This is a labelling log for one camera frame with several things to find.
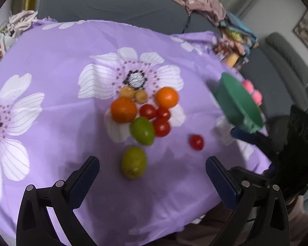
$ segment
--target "pink clothing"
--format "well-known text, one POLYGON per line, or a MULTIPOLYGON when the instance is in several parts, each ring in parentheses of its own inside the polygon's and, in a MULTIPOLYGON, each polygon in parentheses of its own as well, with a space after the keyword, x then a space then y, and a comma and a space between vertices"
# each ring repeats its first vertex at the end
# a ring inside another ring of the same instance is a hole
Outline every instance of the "pink clothing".
POLYGON ((226 10, 219 0, 172 0, 183 6, 188 14, 197 11, 207 18, 215 26, 219 26, 219 22, 224 20, 226 10))

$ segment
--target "brown pants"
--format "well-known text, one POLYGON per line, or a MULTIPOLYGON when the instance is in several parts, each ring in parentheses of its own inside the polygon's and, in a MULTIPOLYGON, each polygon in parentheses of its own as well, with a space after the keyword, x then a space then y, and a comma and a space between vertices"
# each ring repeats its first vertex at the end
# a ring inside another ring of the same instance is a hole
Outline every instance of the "brown pants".
MULTIPOLYGON (((187 225, 182 232, 176 235, 175 241, 163 238, 151 242, 147 246, 208 246, 218 235, 226 221, 228 221, 231 213, 232 211, 230 209, 227 209, 220 203, 206 214, 201 224, 187 225)), ((308 232, 308 214, 304 211, 302 196, 297 198, 295 206, 288 216, 291 232, 291 246, 297 246, 308 232)), ((235 245, 240 245, 246 240, 250 229, 251 224, 248 223, 235 245)))

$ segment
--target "pink toy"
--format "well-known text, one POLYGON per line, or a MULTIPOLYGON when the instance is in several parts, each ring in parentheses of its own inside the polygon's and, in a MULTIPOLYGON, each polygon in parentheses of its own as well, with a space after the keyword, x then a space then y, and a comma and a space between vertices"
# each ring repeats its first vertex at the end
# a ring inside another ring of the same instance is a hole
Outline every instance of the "pink toy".
POLYGON ((250 80, 243 80, 241 83, 249 94, 251 94, 254 91, 255 88, 253 87, 253 84, 250 80))
POLYGON ((260 91, 258 90, 254 90, 251 94, 252 96, 252 99, 255 101, 255 104, 257 106, 261 105, 262 104, 262 94, 260 91))

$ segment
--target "metal screw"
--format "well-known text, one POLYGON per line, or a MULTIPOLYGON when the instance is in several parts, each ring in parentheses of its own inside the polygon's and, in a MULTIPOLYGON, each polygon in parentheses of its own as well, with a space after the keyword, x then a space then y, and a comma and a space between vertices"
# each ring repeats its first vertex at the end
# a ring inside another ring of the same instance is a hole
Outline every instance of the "metal screw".
POLYGON ((248 181, 246 181, 246 180, 243 180, 243 181, 242 181, 242 186, 248 188, 248 187, 250 187, 250 182, 248 182, 248 181))
POLYGON ((64 185, 64 181, 62 181, 62 180, 57 181, 55 185, 56 185, 56 187, 61 187, 61 186, 64 185))
POLYGON ((279 186, 278 185, 273 185, 273 189, 276 191, 279 191, 279 186))
POLYGON ((33 190, 33 185, 28 185, 28 186, 26 187, 26 190, 27 190, 27 191, 33 190))

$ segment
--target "tomato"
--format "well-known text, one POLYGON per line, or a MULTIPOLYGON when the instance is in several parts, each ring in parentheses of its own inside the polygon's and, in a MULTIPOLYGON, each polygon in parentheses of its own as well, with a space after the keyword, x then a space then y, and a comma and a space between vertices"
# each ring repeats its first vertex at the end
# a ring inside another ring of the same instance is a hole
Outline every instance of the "tomato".
POLYGON ((192 135, 190 145, 194 150, 201 151, 204 147, 204 139, 201 135, 192 135))
POLYGON ((140 107, 139 114, 146 117, 148 120, 151 120, 156 116, 156 110, 152 105, 145 104, 140 107))
POLYGON ((155 131, 155 136, 157 137, 165 137, 171 131, 171 126, 169 122, 161 118, 157 118, 153 121, 153 127, 155 131))
POLYGON ((168 109, 160 107, 159 109, 156 110, 156 117, 168 121, 171 117, 171 114, 168 109))

